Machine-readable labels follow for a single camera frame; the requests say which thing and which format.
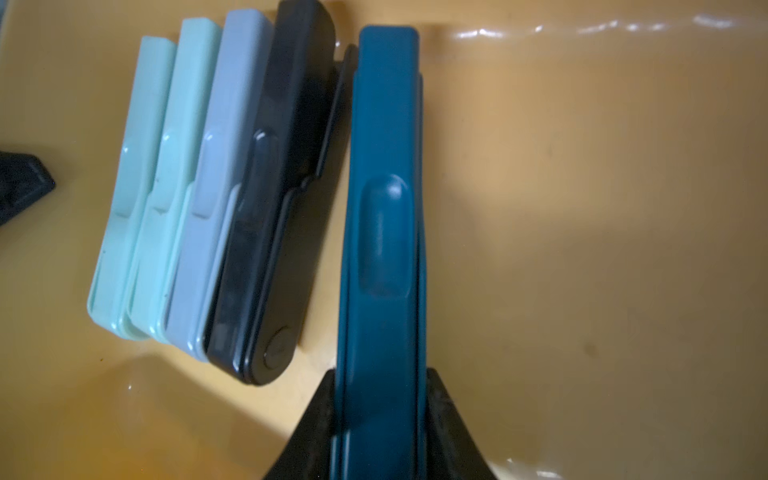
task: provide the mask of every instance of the glossy surface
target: glossy surface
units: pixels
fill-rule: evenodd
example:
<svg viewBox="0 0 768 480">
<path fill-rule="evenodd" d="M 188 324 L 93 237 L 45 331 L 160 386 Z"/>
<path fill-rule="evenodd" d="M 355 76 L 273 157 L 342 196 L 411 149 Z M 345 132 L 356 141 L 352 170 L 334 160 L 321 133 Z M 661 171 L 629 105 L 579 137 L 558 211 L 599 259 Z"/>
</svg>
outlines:
<svg viewBox="0 0 768 480">
<path fill-rule="evenodd" d="M 0 149 L 58 184 L 0 227 L 8 478 L 258 476 L 333 364 L 346 192 L 300 348 L 266 387 L 83 307 L 141 36 L 246 7 L 275 3 L 8 7 Z M 484 455 L 568 480 L 765 478 L 764 2 L 329 10 L 341 46 L 365 23 L 419 29 L 428 362 Z"/>
</svg>

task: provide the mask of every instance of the orange surface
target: orange surface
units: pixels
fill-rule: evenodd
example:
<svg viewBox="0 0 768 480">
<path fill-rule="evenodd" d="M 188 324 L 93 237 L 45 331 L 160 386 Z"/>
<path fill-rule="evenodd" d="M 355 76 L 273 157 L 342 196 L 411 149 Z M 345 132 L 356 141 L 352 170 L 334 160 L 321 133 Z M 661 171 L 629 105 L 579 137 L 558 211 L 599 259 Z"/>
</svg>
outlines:
<svg viewBox="0 0 768 480">
<path fill-rule="evenodd" d="M 346 173 L 300 348 L 264 388 L 85 300 L 142 35 L 225 0 L 11 0 L 0 149 L 56 190 L 0 227 L 3 478 L 258 478 L 335 362 Z M 765 478 L 768 7 L 334 2 L 422 35 L 429 364 L 489 461 Z"/>
</svg>

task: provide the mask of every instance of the yellow plastic tray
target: yellow plastic tray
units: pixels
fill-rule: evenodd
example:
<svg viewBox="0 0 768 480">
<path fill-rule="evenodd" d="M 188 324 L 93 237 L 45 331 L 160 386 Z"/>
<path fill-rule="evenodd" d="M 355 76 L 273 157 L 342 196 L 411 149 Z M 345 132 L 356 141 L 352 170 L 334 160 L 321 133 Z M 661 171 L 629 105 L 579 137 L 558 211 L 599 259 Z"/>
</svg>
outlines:
<svg viewBox="0 0 768 480">
<path fill-rule="evenodd" d="M 0 227 L 3 478 L 258 478 L 334 364 L 346 173 L 273 384 L 84 308 L 141 36 L 249 7 L 276 2 L 11 0 L 0 149 L 58 186 Z M 328 8 L 339 51 L 368 23 L 420 32 L 428 363 L 486 458 L 526 480 L 764 478 L 765 6 Z"/>
</svg>

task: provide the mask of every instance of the black plastic piece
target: black plastic piece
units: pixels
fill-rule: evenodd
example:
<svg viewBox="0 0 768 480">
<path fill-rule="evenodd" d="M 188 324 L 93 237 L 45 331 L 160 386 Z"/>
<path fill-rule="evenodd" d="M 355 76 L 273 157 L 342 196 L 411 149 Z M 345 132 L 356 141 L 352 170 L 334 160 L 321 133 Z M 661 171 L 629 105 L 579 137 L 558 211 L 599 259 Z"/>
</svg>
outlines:
<svg viewBox="0 0 768 480">
<path fill-rule="evenodd" d="M 0 225 L 54 189 L 56 183 L 34 155 L 0 151 Z"/>
<path fill-rule="evenodd" d="M 330 445 L 335 433 L 334 375 L 332 369 L 326 372 L 283 453 L 264 480 L 329 480 Z M 435 369 L 427 369 L 425 420 L 427 480 L 495 480 Z"/>
<path fill-rule="evenodd" d="M 437 370 L 427 369 L 427 478 L 493 480 Z"/>
<path fill-rule="evenodd" d="M 328 370 L 320 381 L 299 425 L 264 480 L 328 478 L 333 436 L 334 374 L 335 370 Z"/>
<path fill-rule="evenodd" d="M 311 289 L 319 249 L 310 249 L 315 258 L 303 262 L 307 268 L 277 277 L 288 279 L 280 282 L 287 308 L 268 300 L 274 296 L 270 290 L 276 266 L 285 263 L 280 255 L 283 236 L 290 223 L 301 220 L 293 215 L 294 203 L 325 163 L 342 161 L 349 138 L 357 48 L 350 46 L 336 66 L 335 47 L 333 22 L 319 2 L 280 3 L 251 158 L 207 339 L 208 359 L 245 383 L 264 385 L 277 378 L 298 342 L 309 295 L 303 290 Z M 294 270 L 283 265 L 277 269 Z M 307 278 L 309 282 L 298 280 Z"/>
</svg>

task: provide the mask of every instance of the round button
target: round button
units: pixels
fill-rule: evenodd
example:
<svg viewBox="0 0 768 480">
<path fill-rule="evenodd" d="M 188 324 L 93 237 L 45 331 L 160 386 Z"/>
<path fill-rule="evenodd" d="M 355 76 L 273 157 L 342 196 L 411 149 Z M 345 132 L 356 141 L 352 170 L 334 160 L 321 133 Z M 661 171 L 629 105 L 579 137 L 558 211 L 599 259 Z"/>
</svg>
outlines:
<svg viewBox="0 0 768 480">
<path fill-rule="evenodd" d="M 264 365 L 268 369 L 276 369 L 290 361 L 293 349 L 296 347 L 292 333 L 289 326 L 284 326 L 272 335 L 264 350 Z"/>
</svg>

